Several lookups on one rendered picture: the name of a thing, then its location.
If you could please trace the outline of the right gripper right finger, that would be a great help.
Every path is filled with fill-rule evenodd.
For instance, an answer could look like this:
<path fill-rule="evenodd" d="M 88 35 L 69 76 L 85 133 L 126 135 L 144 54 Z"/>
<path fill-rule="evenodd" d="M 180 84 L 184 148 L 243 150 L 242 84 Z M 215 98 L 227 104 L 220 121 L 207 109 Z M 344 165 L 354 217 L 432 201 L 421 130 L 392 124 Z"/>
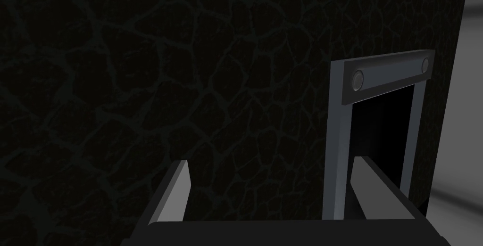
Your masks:
<path fill-rule="evenodd" d="M 426 219 L 367 156 L 354 157 L 352 189 L 367 220 Z"/>

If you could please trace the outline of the dark crackle-textured door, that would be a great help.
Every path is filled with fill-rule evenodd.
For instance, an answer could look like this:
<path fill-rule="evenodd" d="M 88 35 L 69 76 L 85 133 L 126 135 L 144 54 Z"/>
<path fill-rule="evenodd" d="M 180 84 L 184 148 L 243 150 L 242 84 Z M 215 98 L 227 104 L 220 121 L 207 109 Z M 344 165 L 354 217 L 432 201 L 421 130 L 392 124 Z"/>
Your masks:
<path fill-rule="evenodd" d="M 465 0 L 0 0 L 0 246 L 120 246 L 178 159 L 186 219 L 319 220 L 333 60 L 435 50 L 430 194 Z"/>

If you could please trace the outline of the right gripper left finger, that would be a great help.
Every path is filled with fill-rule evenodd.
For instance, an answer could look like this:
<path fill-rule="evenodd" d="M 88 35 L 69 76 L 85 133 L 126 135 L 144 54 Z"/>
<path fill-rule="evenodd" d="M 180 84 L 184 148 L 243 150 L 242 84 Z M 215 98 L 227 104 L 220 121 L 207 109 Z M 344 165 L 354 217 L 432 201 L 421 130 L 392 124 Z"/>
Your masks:
<path fill-rule="evenodd" d="M 138 220 L 137 227 L 160 221 L 182 221 L 190 193 L 186 160 L 173 162 Z"/>

